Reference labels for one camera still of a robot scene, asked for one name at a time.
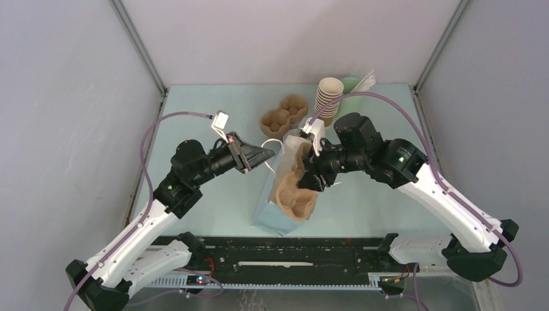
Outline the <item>white paper bag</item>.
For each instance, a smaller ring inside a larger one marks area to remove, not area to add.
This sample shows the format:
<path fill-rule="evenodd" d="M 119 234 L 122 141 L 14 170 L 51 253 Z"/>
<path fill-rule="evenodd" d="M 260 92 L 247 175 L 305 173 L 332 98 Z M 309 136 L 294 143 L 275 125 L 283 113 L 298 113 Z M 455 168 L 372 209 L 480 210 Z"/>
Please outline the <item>white paper bag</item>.
<path fill-rule="evenodd" d="M 287 235 L 307 221 L 298 222 L 291 219 L 279 208 L 275 200 L 276 189 L 284 176 L 291 170 L 296 150 L 302 143 L 310 142 L 295 135 L 289 135 L 284 139 L 284 150 L 275 157 L 271 165 L 272 170 L 269 173 L 252 219 L 252 225 L 261 227 L 278 236 Z"/>

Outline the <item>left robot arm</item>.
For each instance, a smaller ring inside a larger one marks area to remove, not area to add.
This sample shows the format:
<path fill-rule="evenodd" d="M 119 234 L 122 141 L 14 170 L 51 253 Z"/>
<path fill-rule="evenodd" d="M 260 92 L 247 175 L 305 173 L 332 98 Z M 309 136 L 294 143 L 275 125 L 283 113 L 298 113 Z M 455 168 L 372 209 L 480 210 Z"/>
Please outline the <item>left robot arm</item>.
<path fill-rule="evenodd" d="M 133 295 L 165 273 L 202 267 L 205 245 L 190 232 L 151 255 L 142 253 L 202 198 L 203 184 L 231 169 L 246 174 L 274 156 L 274 151 L 246 143 L 236 132 L 218 139 L 209 152 L 197 140 L 182 142 L 169 173 L 139 216 L 95 256 L 66 267 L 78 297 L 90 310 L 123 310 Z"/>

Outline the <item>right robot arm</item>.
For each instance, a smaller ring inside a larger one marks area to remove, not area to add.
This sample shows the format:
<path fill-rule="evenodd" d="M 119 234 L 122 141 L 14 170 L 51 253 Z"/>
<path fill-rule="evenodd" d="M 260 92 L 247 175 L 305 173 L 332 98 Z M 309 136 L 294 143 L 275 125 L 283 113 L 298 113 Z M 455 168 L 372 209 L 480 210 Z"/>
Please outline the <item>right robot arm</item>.
<path fill-rule="evenodd" d="M 302 156 L 299 188 L 322 192 L 334 185 L 339 174 L 364 172 L 422 204 L 450 230 L 436 238 L 387 235 L 386 246 L 376 254 L 380 268 L 444 264 L 473 282 L 492 279 L 502 269 L 508 244 L 519 228 L 513 220 L 491 217 L 444 185 L 418 147 L 404 139 L 383 139 L 368 117 L 349 113 L 336 121 L 334 129 L 337 144 L 326 138 L 322 121 L 308 119 L 300 129 L 299 135 L 311 141 L 312 149 Z"/>

